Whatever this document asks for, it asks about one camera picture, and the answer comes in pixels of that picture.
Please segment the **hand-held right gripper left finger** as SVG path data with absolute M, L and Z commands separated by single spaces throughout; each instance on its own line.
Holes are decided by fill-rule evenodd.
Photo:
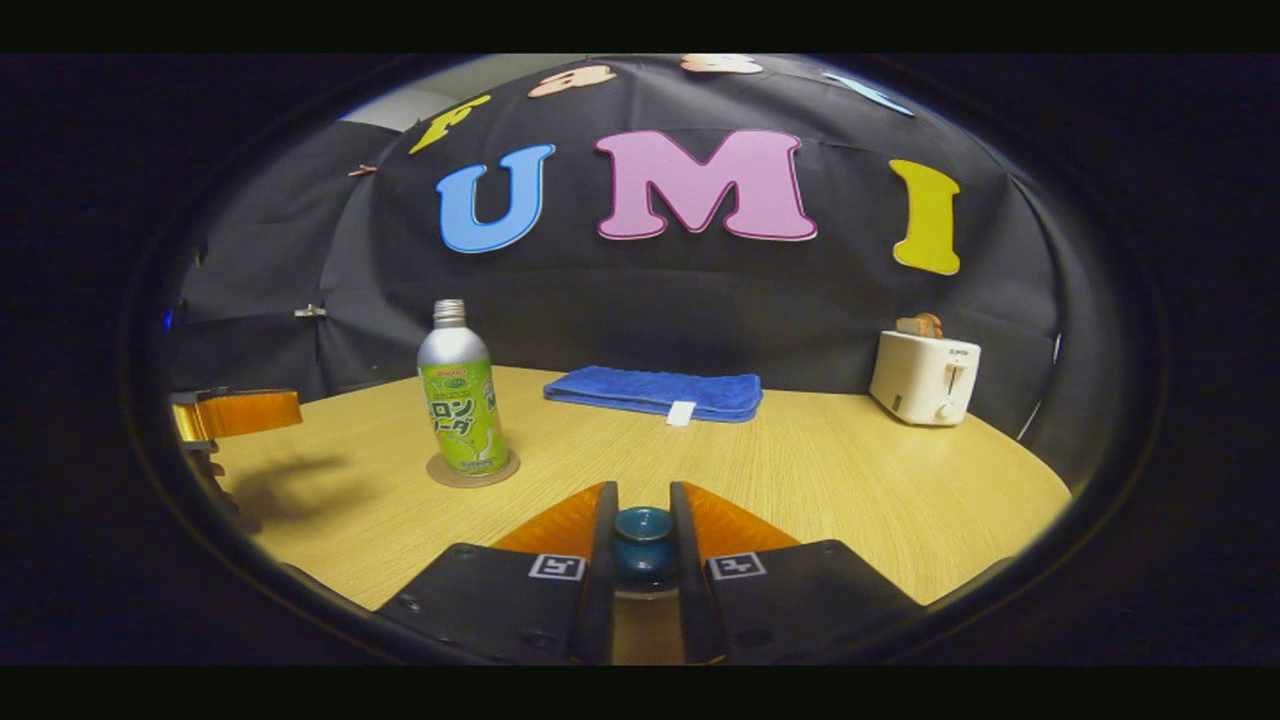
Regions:
M 493 546 L 454 543 L 375 614 L 480 664 L 608 664 L 618 495 L 600 482 Z

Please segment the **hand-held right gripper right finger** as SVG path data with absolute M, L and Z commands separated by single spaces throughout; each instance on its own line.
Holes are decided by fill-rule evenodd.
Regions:
M 840 539 L 801 542 L 690 482 L 669 510 L 689 664 L 859 662 L 925 614 Z

